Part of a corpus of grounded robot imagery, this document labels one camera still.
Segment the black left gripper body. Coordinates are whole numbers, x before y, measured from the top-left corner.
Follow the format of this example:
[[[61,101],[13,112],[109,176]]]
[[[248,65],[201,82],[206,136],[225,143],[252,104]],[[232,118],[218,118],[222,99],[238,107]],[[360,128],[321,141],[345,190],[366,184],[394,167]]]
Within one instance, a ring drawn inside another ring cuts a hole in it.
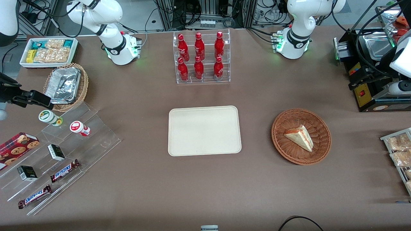
[[[383,79],[397,78],[397,71],[386,65],[364,66],[367,71],[367,77],[363,80],[363,83],[374,83]]]

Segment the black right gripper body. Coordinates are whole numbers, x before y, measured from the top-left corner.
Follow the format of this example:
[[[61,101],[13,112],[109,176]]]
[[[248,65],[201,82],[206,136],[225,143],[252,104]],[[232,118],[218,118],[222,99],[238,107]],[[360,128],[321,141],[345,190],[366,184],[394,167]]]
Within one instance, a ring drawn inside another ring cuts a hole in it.
[[[12,104],[12,98],[14,96],[21,96],[22,85],[11,77],[0,73],[0,102]]]

